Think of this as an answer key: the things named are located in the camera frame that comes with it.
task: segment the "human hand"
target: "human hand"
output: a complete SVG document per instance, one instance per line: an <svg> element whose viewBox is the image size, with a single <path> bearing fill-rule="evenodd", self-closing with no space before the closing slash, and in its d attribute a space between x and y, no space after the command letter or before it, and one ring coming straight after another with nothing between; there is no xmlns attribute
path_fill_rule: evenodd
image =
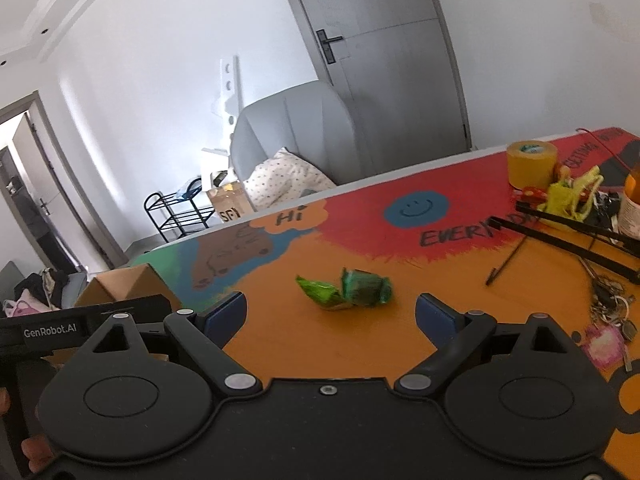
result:
<svg viewBox="0 0 640 480"><path fill-rule="evenodd" d="M10 407L9 393L6 388L0 388L0 416L8 412ZM55 458L43 434L22 441L22 452L29 459L29 469L32 473L42 471Z"/></svg>

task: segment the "pink plush charm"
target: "pink plush charm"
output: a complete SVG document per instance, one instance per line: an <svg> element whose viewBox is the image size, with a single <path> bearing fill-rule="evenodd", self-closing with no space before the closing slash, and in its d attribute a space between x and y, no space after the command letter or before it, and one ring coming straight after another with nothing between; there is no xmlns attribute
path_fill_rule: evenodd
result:
<svg viewBox="0 0 640 480"><path fill-rule="evenodd" d="M596 368L606 370L622 361L625 340L616 327L607 325L598 328L589 325L585 335L586 340L581 348Z"/></svg>

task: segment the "white cushion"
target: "white cushion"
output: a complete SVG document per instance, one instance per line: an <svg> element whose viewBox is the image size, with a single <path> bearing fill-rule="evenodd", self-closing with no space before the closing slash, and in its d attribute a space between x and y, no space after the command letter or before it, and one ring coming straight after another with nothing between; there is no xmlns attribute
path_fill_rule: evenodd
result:
<svg viewBox="0 0 640 480"><path fill-rule="evenodd" d="M286 148L279 149L271 158L256 166L243 185L258 211L311 192L335 187L322 171L289 153Z"/></svg>

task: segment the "colorful tabletop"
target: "colorful tabletop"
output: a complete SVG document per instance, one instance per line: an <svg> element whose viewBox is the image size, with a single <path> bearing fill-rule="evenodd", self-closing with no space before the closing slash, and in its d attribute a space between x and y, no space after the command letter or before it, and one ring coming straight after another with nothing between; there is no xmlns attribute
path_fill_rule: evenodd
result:
<svg viewBox="0 0 640 480"><path fill-rule="evenodd" d="M640 139L611 129L554 140L575 175L599 165L608 186L621 186ZM434 352L415 323L415 300L430 292L459 312L484 310L499 322L522 323L547 312L571 334L590 323L590 284L578 260L528 240L489 287L487 275L521 238L495 231L489 216L532 223L516 213L504 152L421 171L292 207L165 246L145 254L184 306L203 310L232 290L247 296L242 330L225 347L265 383L274 377L386 377L391 383ZM554 231L587 246L590 238ZM598 252L637 267L604 244ZM343 267L388 276L389 304L338 312L320 309L295 282L297 275L339 284ZM626 291L640 297L638 287ZM632 307L631 319L640 326ZM626 415L604 458L640 480L640 338L629 347L634 372L618 378Z"/></svg>

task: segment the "cardboard box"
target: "cardboard box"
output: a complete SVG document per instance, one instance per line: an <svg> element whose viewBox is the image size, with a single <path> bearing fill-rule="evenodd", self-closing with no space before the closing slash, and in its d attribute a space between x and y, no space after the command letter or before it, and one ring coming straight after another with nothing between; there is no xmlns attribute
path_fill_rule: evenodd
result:
<svg viewBox="0 0 640 480"><path fill-rule="evenodd" d="M182 308L178 297L156 274L154 268L149 264L142 264L98 274L80 294L76 306L133 300L155 294L162 294L167 298L174 312Z"/></svg>
<svg viewBox="0 0 640 480"><path fill-rule="evenodd" d="M231 222L254 212L239 182L207 191L211 205L223 222Z"/></svg>

